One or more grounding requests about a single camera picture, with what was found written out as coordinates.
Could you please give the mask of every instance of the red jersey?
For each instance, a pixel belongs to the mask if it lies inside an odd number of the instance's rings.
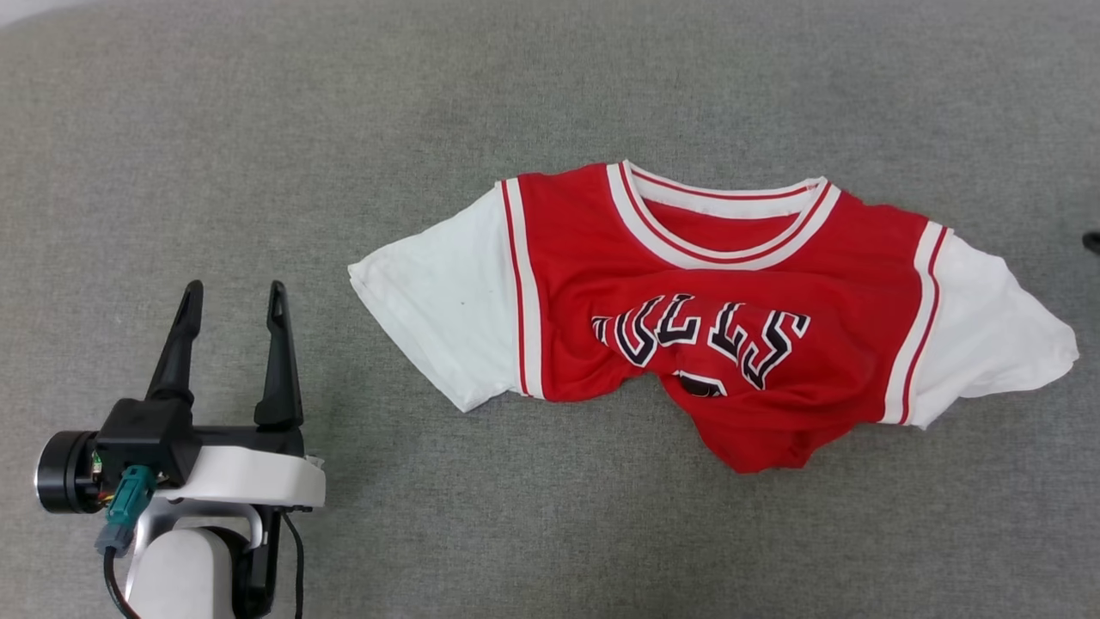
[[[998,257],[825,178],[690,187],[629,162],[497,184],[349,267],[405,354],[470,410],[656,374],[738,472],[800,467],[860,422],[926,427],[1034,389],[1072,331]]]

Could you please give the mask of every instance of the t-shirt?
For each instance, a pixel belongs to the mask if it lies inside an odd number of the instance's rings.
[[[926,428],[1036,389],[1072,330],[1004,261],[825,178],[713,190],[628,161],[497,183],[349,266],[386,333],[462,411],[579,401],[652,373],[738,472],[801,467],[860,422]]]

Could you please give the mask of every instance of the red fabric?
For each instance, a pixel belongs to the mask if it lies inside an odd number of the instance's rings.
[[[893,361],[921,300],[913,255],[926,218],[842,194],[824,225],[779,264],[762,270],[683,269],[657,257],[626,229],[605,165],[524,175],[519,186],[538,283],[548,400],[587,400],[652,372],[694,418],[707,447],[741,473],[801,467],[814,450],[856,423],[882,418]],[[674,221],[666,222],[670,210],[676,211]],[[656,205],[652,212],[695,244],[714,246],[708,241],[722,239],[714,248],[724,251],[754,246],[791,221],[783,218],[772,229],[770,221]],[[696,342],[658,345],[645,367],[631,364],[610,338],[615,322],[624,316],[630,324],[647,301],[661,297],[640,323],[653,333],[676,294],[693,296],[673,323],[697,318]],[[743,330],[748,340],[741,351],[754,345],[757,363],[771,351],[770,320],[778,318],[776,329],[790,340],[763,389],[746,378],[744,358],[739,363],[707,344],[727,303],[743,305],[724,333],[734,340]],[[807,319],[802,335],[798,317]],[[608,319],[606,344],[594,331],[593,319],[600,318]],[[626,332],[628,345],[639,346]],[[674,373],[716,379],[726,395],[692,396]]]

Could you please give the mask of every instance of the red stripe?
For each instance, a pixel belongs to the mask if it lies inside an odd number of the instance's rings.
[[[802,229],[806,226],[806,223],[809,223],[810,220],[813,219],[814,212],[817,210],[817,207],[820,207],[822,205],[822,202],[825,201],[825,196],[828,195],[829,187],[833,185],[832,183],[826,183],[825,184],[825,188],[822,189],[822,195],[820,195],[817,197],[817,201],[815,201],[814,205],[810,208],[810,212],[806,213],[806,217],[802,220],[801,223],[799,223],[799,226],[795,228],[794,232],[792,232],[790,235],[788,235],[785,239],[783,239],[783,242],[777,244],[773,247],[766,248],[766,250],[760,251],[758,253],[745,255],[745,256],[741,256],[741,257],[711,257],[708,255],[703,255],[703,254],[696,253],[696,252],[694,252],[694,251],[692,251],[692,250],[690,250],[690,248],[681,245],[676,241],[674,241],[674,240],[666,236],[663,233],[661,233],[661,231],[658,230],[657,226],[653,225],[649,221],[649,218],[646,217],[646,214],[642,212],[641,207],[638,206],[638,200],[635,199],[634,191],[630,189],[630,183],[627,180],[627,177],[626,177],[626,166],[624,164],[622,164],[622,163],[619,164],[619,174],[623,176],[623,186],[626,187],[626,194],[627,194],[627,196],[630,197],[630,205],[634,206],[635,212],[638,213],[638,217],[641,218],[641,221],[646,224],[647,228],[649,228],[649,231],[651,231],[654,234],[657,234],[657,236],[660,237],[661,240],[663,240],[666,243],[675,246],[676,248],[679,248],[680,251],[686,253],[688,255],[691,255],[692,257],[695,257],[697,259],[704,259],[704,261],[707,261],[707,262],[714,262],[714,263],[718,263],[718,264],[736,264],[738,262],[747,262],[749,259],[756,259],[757,257],[760,257],[760,256],[767,255],[769,253],[772,253],[774,251],[778,251],[784,244],[791,242],[791,239],[798,236],[799,232],[801,232]]]
[[[652,183],[654,185],[660,185],[662,187],[668,187],[670,189],[675,189],[675,190],[678,190],[680,192],[684,192],[684,194],[692,194],[692,195],[696,195],[696,196],[703,196],[703,197],[707,197],[707,198],[717,198],[717,199],[787,198],[787,197],[791,197],[791,196],[796,196],[796,195],[799,195],[801,192],[804,192],[804,191],[806,191],[806,190],[810,189],[810,187],[800,187],[798,189],[791,189],[790,191],[787,191],[787,192],[783,192],[783,194],[743,194],[743,195],[732,196],[729,194],[715,194],[715,192],[711,192],[711,191],[703,191],[703,190],[700,190],[700,189],[692,189],[692,188],[688,188],[688,187],[680,187],[678,185],[673,185],[672,183],[669,183],[668,180],[662,180],[660,178],[654,178],[654,177],[652,177],[652,176],[650,176],[648,174],[642,174],[641,172],[638,172],[637,169],[631,169],[630,172],[635,176],[637,176],[639,178],[642,178],[645,180],[649,180],[650,183]]]
[[[932,323],[936,320],[936,309],[939,307],[939,281],[936,280],[936,256],[939,255],[939,246],[944,244],[944,237],[947,236],[947,228],[939,230],[939,237],[936,239],[936,246],[932,250],[932,256],[928,258],[928,276],[932,277],[932,313],[928,314],[928,324],[924,325],[924,335],[921,336],[921,344],[916,346],[916,354],[913,355],[913,361],[909,363],[909,374],[905,375],[905,388],[902,390],[902,409],[901,409],[901,421],[899,425],[905,425],[905,420],[909,419],[909,400],[910,400],[910,388],[913,385],[913,375],[916,372],[916,363],[921,360],[921,353],[924,352],[924,345],[928,342],[928,335],[932,333]]]
[[[516,257],[516,233],[512,224],[512,202],[508,200],[508,181],[501,180],[501,189],[504,191],[504,214],[508,219],[508,244],[512,246],[512,270],[516,274],[516,311],[519,320],[519,390],[524,396],[530,396],[527,391],[527,368],[524,360],[524,288],[519,283],[519,259]]]

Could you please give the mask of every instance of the black cable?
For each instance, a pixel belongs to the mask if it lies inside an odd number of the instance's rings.
[[[111,548],[103,551],[103,582],[107,583],[107,593],[111,594],[111,601],[114,603],[114,607],[123,617],[141,619],[134,609],[130,608],[127,599],[122,597],[122,592],[119,590],[119,582],[114,578],[114,552],[116,550]]]
[[[294,535],[294,545],[298,549],[298,572],[294,577],[294,619],[301,619],[302,593],[306,589],[306,554],[301,546],[301,535],[298,534],[298,530],[294,528],[289,515],[285,511],[283,512],[283,521],[286,522],[286,528]]]

